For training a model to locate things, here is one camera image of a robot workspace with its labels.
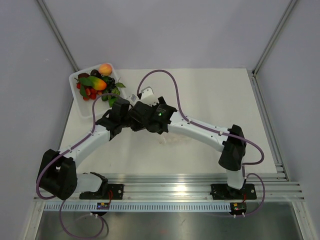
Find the clear zip top bag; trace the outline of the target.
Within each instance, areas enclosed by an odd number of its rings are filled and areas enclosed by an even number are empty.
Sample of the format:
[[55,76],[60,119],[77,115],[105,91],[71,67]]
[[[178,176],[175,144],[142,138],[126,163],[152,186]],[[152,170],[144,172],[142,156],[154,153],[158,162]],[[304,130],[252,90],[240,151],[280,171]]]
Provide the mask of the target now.
[[159,144],[166,146],[178,146],[189,143],[192,140],[192,138],[185,135],[167,132],[164,132],[161,135],[157,135],[156,139]]

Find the white plastic basket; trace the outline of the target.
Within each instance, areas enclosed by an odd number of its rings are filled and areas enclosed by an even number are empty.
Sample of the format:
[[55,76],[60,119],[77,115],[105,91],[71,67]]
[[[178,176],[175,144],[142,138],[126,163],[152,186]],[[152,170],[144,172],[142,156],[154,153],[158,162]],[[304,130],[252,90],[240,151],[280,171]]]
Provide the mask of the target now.
[[[69,76],[69,84],[71,88],[71,92],[73,95],[73,103],[78,111],[78,114],[83,119],[90,119],[93,117],[92,114],[92,105],[93,100],[84,101],[82,96],[80,95],[80,91],[76,88],[77,78],[79,74],[87,73],[89,74],[93,69],[98,70],[101,64],[94,65],[82,70],[79,70],[75,73],[72,73]],[[102,101],[101,99],[97,100],[95,103],[94,111],[95,115],[98,117],[102,116],[108,109],[110,109],[109,103],[107,101]]]

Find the dark grape bunch with leaves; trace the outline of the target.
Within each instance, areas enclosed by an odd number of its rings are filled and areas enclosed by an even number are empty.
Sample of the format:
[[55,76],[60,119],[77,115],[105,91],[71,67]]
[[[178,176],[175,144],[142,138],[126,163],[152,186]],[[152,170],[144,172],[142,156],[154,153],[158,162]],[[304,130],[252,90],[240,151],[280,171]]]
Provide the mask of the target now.
[[121,89],[126,86],[122,82],[116,82],[113,77],[103,76],[102,80],[106,83],[107,87],[102,91],[103,94],[114,94],[119,96],[121,94]]

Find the red cherry bunch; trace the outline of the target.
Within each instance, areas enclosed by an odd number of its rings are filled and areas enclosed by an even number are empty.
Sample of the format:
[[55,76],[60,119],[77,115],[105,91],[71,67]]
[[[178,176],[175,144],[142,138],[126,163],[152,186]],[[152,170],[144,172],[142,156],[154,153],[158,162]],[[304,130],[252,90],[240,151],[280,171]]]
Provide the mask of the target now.
[[81,94],[81,87],[82,87],[81,83],[78,82],[76,84],[76,88],[79,90],[79,93],[84,101],[95,100],[97,96],[100,96],[103,94],[101,90],[96,90],[90,86],[84,86],[85,94]]

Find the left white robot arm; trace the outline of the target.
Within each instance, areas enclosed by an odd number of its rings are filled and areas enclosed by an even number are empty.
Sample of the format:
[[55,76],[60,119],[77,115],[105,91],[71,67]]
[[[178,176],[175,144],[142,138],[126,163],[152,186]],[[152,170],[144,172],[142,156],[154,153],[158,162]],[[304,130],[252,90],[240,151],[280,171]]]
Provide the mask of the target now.
[[78,166],[97,148],[110,142],[123,128],[130,126],[127,116],[131,104],[117,98],[99,120],[93,120],[92,129],[78,142],[65,149],[47,150],[42,157],[36,179],[36,194],[42,200],[67,200],[79,193],[81,199],[110,197],[109,181],[96,172],[78,174]]

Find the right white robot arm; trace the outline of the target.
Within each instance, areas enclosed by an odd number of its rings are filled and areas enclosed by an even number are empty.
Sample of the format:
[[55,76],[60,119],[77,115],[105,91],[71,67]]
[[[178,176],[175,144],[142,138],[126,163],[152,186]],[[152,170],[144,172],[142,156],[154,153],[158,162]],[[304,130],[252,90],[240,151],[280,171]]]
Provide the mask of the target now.
[[133,131],[182,135],[214,148],[221,153],[218,164],[226,170],[228,195],[239,198],[245,192],[242,161],[247,144],[239,139],[244,137],[241,127],[217,127],[203,122],[192,124],[183,118],[180,111],[166,104],[162,97],[154,105],[142,102],[135,95],[128,100],[132,105],[128,114]]

